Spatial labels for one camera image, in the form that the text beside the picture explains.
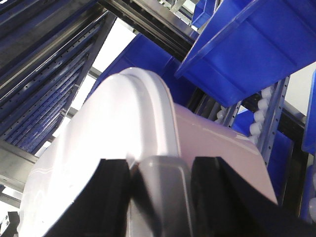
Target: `blue storage bin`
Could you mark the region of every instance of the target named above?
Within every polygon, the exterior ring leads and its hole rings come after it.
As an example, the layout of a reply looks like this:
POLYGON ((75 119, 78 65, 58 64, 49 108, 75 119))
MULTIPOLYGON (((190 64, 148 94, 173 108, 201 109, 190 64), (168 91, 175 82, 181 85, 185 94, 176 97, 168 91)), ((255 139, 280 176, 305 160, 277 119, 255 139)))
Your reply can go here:
POLYGON ((315 155, 316 152, 316 71, 313 74, 310 100, 303 136, 302 150, 315 155))
POLYGON ((316 61, 316 0, 225 0, 176 72, 223 106, 316 61))
POLYGON ((186 105, 195 90, 195 85, 174 74, 180 62, 142 34, 138 34, 113 63, 100 75, 88 97, 108 76, 129 67, 139 67, 157 73, 170 89, 173 101, 186 105))
POLYGON ((200 0, 194 9, 192 25, 200 28, 214 13, 215 0, 200 0))

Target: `gray plastic part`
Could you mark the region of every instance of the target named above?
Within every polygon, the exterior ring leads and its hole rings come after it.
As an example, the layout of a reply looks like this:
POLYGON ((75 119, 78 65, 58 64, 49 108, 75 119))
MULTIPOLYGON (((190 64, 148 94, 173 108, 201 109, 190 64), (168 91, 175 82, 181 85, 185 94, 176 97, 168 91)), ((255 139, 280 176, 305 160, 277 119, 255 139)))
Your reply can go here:
POLYGON ((133 177, 127 237, 193 237, 190 172, 179 158, 149 157, 133 177))

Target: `metal shelving rack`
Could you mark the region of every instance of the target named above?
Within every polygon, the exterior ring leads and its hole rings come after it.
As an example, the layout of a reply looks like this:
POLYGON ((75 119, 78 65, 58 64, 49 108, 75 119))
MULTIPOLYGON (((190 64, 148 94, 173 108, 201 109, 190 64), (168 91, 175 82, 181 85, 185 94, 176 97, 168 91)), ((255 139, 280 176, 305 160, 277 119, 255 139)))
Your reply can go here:
MULTIPOLYGON (((198 36, 157 0, 11 0, 0 4, 0 154, 3 157, 0 160, 3 163, 14 160, 17 166, 28 167, 30 164, 25 164, 28 153, 32 157, 28 162, 34 163, 36 157, 31 154, 51 139, 66 114, 75 113, 68 112, 70 104, 87 73, 98 76, 99 72, 90 68, 116 16, 179 60, 184 59, 198 36)), ((255 112, 260 99, 259 93, 254 94, 241 105, 255 112)), ((237 107, 229 109, 225 117, 227 126, 233 124, 237 107)), ((196 89, 188 108, 215 120, 220 105, 196 89)), ((307 154, 300 149, 305 117, 287 102, 280 113, 278 123, 265 137, 277 127, 294 141, 286 168, 283 206, 298 213, 307 165, 307 154)), ((21 191, 28 171, 26 168, 24 176, 10 178, 0 169, 0 183, 21 191)))

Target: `white wall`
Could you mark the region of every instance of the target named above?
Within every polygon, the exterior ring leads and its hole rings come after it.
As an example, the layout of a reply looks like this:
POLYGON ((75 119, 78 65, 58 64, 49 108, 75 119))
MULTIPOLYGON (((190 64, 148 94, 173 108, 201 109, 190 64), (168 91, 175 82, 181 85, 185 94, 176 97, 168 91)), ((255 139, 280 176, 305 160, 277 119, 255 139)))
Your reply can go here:
POLYGON ((316 62, 291 75, 285 100, 303 114, 307 114, 312 76, 316 62))

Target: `white plastic bin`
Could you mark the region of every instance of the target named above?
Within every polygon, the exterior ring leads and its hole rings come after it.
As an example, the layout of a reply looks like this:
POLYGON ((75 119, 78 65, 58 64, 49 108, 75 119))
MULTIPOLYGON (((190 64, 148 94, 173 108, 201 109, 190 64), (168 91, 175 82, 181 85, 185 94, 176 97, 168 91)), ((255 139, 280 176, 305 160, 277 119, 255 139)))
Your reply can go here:
POLYGON ((132 166, 154 156, 181 158, 189 168, 197 156, 220 156, 277 202, 264 161, 248 138, 174 105, 158 75, 129 68, 97 88, 34 165, 21 202, 19 236, 43 236, 101 158, 126 159, 132 166))

